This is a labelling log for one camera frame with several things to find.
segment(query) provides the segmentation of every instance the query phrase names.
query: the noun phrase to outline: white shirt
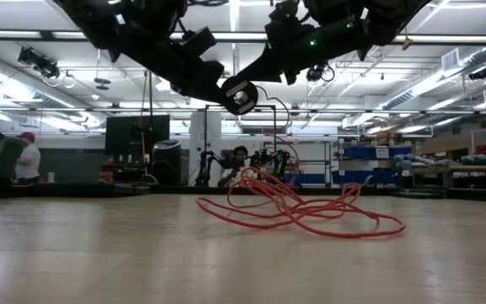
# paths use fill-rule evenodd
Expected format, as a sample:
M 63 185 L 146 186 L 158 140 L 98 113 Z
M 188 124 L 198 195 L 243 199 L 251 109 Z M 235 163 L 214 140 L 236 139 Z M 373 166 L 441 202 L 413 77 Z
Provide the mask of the white shirt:
M 39 176 L 39 164 L 41 152 L 33 144 L 28 145 L 22 151 L 16 165 L 16 178 L 33 178 Z
M 232 177 L 228 180 L 228 186 L 229 187 L 232 187 L 232 185 L 234 185 L 235 183 L 237 183 L 238 181 L 241 180 L 241 173 L 246 169 L 248 168 L 248 166 L 243 166 L 240 168 L 239 171 L 237 171 L 237 174 L 235 175 L 235 177 Z M 222 178 L 225 178 L 225 177 L 228 177 L 228 175 L 230 175 L 230 173 L 232 173 L 232 170 L 234 169 L 226 169 L 222 175 Z M 250 178 L 257 178 L 257 174 L 254 172 L 254 171 L 247 171 L 245 172 L 245 176 L 248 176 Z

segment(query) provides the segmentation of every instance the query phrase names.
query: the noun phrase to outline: cable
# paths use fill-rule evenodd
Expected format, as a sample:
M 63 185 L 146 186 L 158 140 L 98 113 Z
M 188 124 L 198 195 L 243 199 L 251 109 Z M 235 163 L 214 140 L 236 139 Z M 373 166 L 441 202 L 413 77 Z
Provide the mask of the cable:
M 142 161 L 145 164 L 145 139 L 143 137 L 143 131 L 142 131 L 142 117 L 143 117 L 143 110 L 145 107 L 145 91 L 147 89 L 148 85 L 148 73 L 145 73 L 145 79 L 143 80 L 143 93 L 142 93 L 142 110 L 140 111 L 140 120 L 139 120 L 139 128 L 140 128 L 140 136 L 142 138 Z M 148 175 L 148 167 L 145 166 L 145 174 Z
M 258 89 L 262 90 L 263 93 L 266 95 L 266 100 L 276 100 L 278 101 L 281 105 L 283 105 L 284 109 L 286 110 L 286 115 L 288 115 L 288 117 L 286 118 L 286 124 L 284 125 L 285 128 L 288 127 L 288 125 L 290 124 L 290 110 L 288 109 L 288 107 L 277 97 L 269 97 L 269 95 L 267 95 L 267 91 L 266 89 L 264 89 L 263 87 L 257 85 L 256 86 Z
M 275 184 L 269 184 L 264 181 L 260 181 L 249 177 L 250 171 L 259 173 L 264 176 L 265 179 L 270 179 Z M 245 187 L 251 193 L 268 198 L 268 201 L 259 204 L 247 204 L 247 205 L 234 205 L 230 201 L 230 195 L 235 187 Z M 232 224 L 242 225 L 244 227 L 256 228 L 256 229 L 272 229 L 280 226 L 296 224 L 297 226 L 309 231 L 311 233 L 320 236 L 331 236 L 341 238 L 360 238 L 360 237 L 374 237 L 374 236 L 394 236 L 401 233 L 406 228 L 406 225 L 397 217 L 379 214 L 363 210 L 354 206 L 354 202 L 359 198 L 361 194 L 361 186 L 357 183 L 349 183 L 343 187 L 342 194 L 339 198 L 316 198 L 304 200 L 294 193 L 288 186 L 282 184 L 275 176 L 269 175 L 265 172 L 261 172 L 255 168 L 247 168 L 241 172 L 241 180 L 231 186 L 228 191 L 228 197 L 226 198 L 228 206 L 217 204 L 208 198 L 196 198 L 196 204 L 203 211 Z M 247 211 L 247 209 L 259 208 L 268 204 L 274 204 L 277 208 L 276 214 L 263 214 L 258 212 Z M 258 219 L 273 220 L 279 219 L 280 221 L 272 224 L 256 224 L 248 220 L 235 220 L 226 215 L 220 214 L 208 208 L 208 205 L 212 205 L 218 209 L 230 211 L 230 213 L 237 213 L 243 215 L 249 215 Z M 331 214 L 331 211 L 339 212 L 339 214 Z M 342 217 L 346 213 L 363 214 L 366 217 L 376 222 L 376 229 L 370 232 L 332 232 L 324 231 L 313 228 L 307 224 L 301 222 L 305 217 L 321 218 L 325 220 L 334 220 Z M 399 224 L 399 227 L 389 231 L 378 231 L 377 227 L 381 223 L 381 219 L 392 220 Z
M 335 70 L 329 64 L 327 64 L 327 70 L 331 71 L 332 77 L 330 79 L 324 79 L 324 73 L 326 72 L 324 70 L 324 73 L 321 74 L 321 80 L 323 80 L 326 83 L 329 83 L 335 80 Z
M 230 0 L 188 0 L 189 6 L 218 7 L 230 3 Z

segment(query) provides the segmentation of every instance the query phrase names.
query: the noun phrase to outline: workbench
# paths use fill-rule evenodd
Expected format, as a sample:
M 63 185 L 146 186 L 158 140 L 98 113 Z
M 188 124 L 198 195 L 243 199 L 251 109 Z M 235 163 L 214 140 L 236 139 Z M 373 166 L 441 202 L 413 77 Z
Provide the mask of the workbench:
M 415 187 L 415 176 L 418 174 L 441 174 L 444 187 L 453 187 L 453 173 L 455 172 L 483 172 L 486 173 L 486 166 L 428 166 L 412 168 L 410 173 Z

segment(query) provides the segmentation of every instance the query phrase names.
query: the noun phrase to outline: black monitor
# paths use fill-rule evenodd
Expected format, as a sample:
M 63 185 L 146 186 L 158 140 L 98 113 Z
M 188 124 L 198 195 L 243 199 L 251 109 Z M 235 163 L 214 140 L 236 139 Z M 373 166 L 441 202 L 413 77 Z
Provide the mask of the black monitor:
M 145 154 L 151 155 L 154 144 L 170 137 L 170 116 L 109 117 L 106 121 L 106 155 L 142 155 L 142 132 Z

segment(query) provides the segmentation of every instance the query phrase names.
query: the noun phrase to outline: red extension cord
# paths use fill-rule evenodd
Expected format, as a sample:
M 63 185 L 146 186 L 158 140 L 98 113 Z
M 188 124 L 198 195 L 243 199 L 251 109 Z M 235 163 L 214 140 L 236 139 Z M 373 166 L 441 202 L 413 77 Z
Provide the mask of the red extension cord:
M 275 184 L 267 183 L 264 181 L 260 181 L 248 177 L 248 174 L 246 174 L 247 171 L 255 171 L 256 173 L 262 175 L 265 179 L 275 181 Z M 267 202 L 260 203 L 260 204 L 236 206 L 230 202 L 230 194 L 232 193 L 234 188 L 238 186 L 246 187 L 247 189 L 249 189 L 249 191 L 251 191 L 251 193 L 263 196 L 265 198 L 268 198 L 269 200 Z M 227 197 L 229 206 L 217 204 L 208 198 L 196 198 L 196 204 L 198 204 L 198 206 L 203 211 L 221 220 L 225 220 L 232 224 L 237 224 L 237 225 L 242 225 L 245 227 L 257 228 L 257 229 L 271 229 L 271 228 L 277 228 L 284 225 L 296 224 L 299 227 L 320 236 L 359 238 L 359 237 L 372 237 L 372 236 L 392 236 L 402 232 L 404 228 L 406 228 L 406 225 L 401 220 L 399 220 L 394 216 L 387 215 L 387 214 L 378 214 L 375 212 L 366 211 L 358 207 L 355 207 L 354 202 L 359 198 L 360 194 L 361 194 L 361 186 L 358 183 L 349 183 L 343 187 L 342 194 L 339 198 L 315 198 L 315 199 L 304 200 L 303 198 L 300 198 L 297 194 L 295 194 L 294 191 L 290 189 L 290 187 L 281 183 L 277 178 L 275 178 L 275 176 L 269 175 L 265 172 L 250 167 L 243 170 L 243 172 L 241 172 L 241 180 L 229 188 L 228 197 Z M 289 198 L 291 201 L 295 202 L 295 204 L 289 204 L 289 201 L 287 202 L 286 198 Z M 228 210 L 230 212 L 236 212 L 238 214 L 250 215 L 259 219 L 272 220 L 272 219 L 280 218 L 282 219 L 282 221 L 278 221 L 272 224 L 260 225 L 260 224 L 253 224 L 250 222 L 246 222 L 243 220 L 235 220 L 235 219 L 231 219 L 229 216 L 222 215 L 220 213 L 212 211 L 207 207 L 208 204 L 211 204 L 212 206 L 217 207 L 219 209 Z M 259 214 L 259 213 L 254 213 L 246 210 L 252 208 L 259 208 L 266 204 L 275 204 L 278 213 Z M 340 213 L 335 215 L 323 214 L 324 212 L 328 212 L 328 211 L 337 211 Z M 318 230 L 301 222 L 301 220 L 306 216 L 323 218 L 328 220 L 338 219 L 347 212 L 363 214 L 368 218 L 375 220 L 376 226 L 380 224 L 380 218 L 382 218 L 382 219 L 388 219 L 397 222 L 399 224 L 399 227 L 391 231 L 341 233 L 341 232 Z

